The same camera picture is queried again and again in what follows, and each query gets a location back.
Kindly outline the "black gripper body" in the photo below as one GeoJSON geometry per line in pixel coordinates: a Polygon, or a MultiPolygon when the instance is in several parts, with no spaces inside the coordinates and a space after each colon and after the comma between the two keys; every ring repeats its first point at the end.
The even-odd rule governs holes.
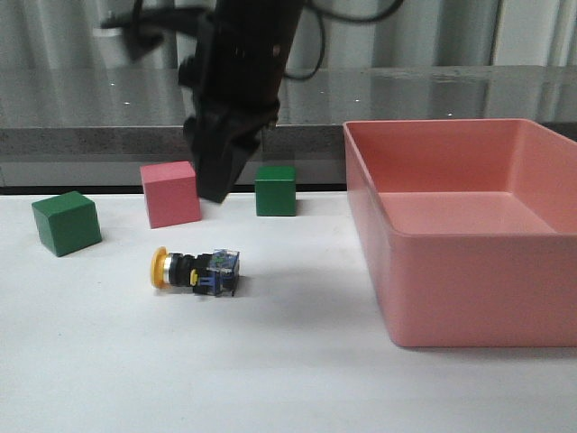
{"type": "Polygon", "coordinates": [[[301,1],[217,1],[198,18],[195,55],[179,83],[193,90],[200,124],[229,115],[259,127],[278,120],[279,86],[301,1]]]}

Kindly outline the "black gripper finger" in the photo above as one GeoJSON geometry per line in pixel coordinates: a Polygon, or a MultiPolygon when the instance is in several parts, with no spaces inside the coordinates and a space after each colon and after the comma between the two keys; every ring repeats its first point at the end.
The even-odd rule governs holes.
{"type": "Polygon", "coordinates": [[[229,116],[228,107],[212,107],[190,116],[183,125],[201,198],[226,198],[231,190],[229,116]]]}
{"type": "Polygon", "coordinates": [[[246,162],[259,147],[256,135],[266,124],[264,113],[224,112],[206,119],[206,198],[222,203],[246,162]]]}

